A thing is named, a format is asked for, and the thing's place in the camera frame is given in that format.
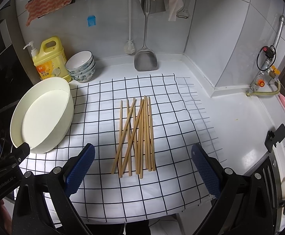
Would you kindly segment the person left hand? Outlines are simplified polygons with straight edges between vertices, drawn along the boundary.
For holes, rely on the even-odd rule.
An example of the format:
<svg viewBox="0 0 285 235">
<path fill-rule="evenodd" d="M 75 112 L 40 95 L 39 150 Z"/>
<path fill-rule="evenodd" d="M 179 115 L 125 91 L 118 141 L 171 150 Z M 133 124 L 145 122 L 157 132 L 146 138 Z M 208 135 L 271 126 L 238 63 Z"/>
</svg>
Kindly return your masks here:
<svg viewBox="0 0 285 235">
<path fill-rule="evenodd" d="M 8 234 L 12 234 L 12 218 L 5 207 L 3 200 L 0 201 L 0 211 L 3 218 L 3 224 Z"/>
</svg>

